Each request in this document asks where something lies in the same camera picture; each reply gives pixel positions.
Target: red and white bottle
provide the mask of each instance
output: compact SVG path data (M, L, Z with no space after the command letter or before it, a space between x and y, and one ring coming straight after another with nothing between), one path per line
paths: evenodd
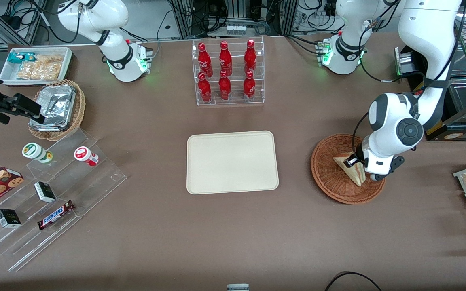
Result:
M228 42L225 40L220 42L218 59L220 60L220 69L225 70L228 77L231 76L233 74L233 61L231 60L231 52L228 49Z
M256 69L256 51L255 51L255 41L250 39L248 40L248 49L244 55L244 71L246 74L249 71L255 71Z
M255 86L253 71L250 70L246 73L246 79L244 80L244 101L251 102L255 99Z
M231 98L231 81L229 81L226 70L221 70L218 86L220 88L220 98L224 101L229 101Z
M199 72L197 77L199 78L199 83L197 84L197 86L199 88L199 94L201 96L202 102L210 103L211 102L210 83L206 80L206 75L203 72Z
M92 153L88 147L76 148L73 156L76 160L79 160L80 162L84 162L91 167L96 166L99 160L98 155L95 153Z
M199 48L199 67L204 72L207 78L213 76L213 69L211 68L211 57L206 51L206 45L202 42L198 45Z

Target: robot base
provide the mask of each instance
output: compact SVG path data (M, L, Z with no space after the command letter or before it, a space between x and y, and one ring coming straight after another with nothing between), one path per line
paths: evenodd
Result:
M139 44L129 44L133 49L132 59L121 70L113 68L109 62L107 65L114 76L122 82L132 82L137 80L143 74L150 73L152 66L152 50L146 50L144 46Z
M354 53L348 56L351 61L346 61L343 55L341 55L335 48L335 41L339 38L339 35L334 35L331 38L325 38L323 42L316 44L316 52L324 53L325 55L318 55L318 65L329 68L336 74L350 74L355 71L355 68L360 64L358 55Z

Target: brown table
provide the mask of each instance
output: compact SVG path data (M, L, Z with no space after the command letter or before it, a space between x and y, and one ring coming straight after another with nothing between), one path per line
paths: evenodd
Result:
M0 262L0 290L323 290L340 271L384 290L466 290L466 201L452 173L466 168L466 142L424 142L404 154L374 201L337 203L314 182L314 146L351 133L371 101L407 85L373 81L358 68L338 76L283 37L266 37L266 103L198 108L191 41L163 43L153 73L120 83L95 46L73 46L70 75L85 92L83 129L130 178L19 272ZM398 35L377 33L368 70L394 71ZM4 88L33 96L37 88ZM32 138L25 118L0 124L0 165L20 169ZM193 196L185 188L193 134L269 130L280 185L268 192ZM359 135L370 132L367 122ZM340 280L362 290L358 278Z

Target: chocolate bar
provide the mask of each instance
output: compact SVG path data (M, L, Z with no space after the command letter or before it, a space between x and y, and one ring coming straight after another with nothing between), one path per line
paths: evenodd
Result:
M55 210L52 214L48 215L42 221L39 221L37 224L39 225L39 230L44 230L48 225L54 223L57 219L61 218L64 214L68 213L70 210L74 208L74 204L70 201L64 203L64 205Z

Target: aluminum foil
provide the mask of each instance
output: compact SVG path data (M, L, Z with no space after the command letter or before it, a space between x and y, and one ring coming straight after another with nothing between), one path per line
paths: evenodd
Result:
M76 90L70 85L48 86L37 97L41 105L44 123L30 120L29 125L37 131L65 131L70 127Z

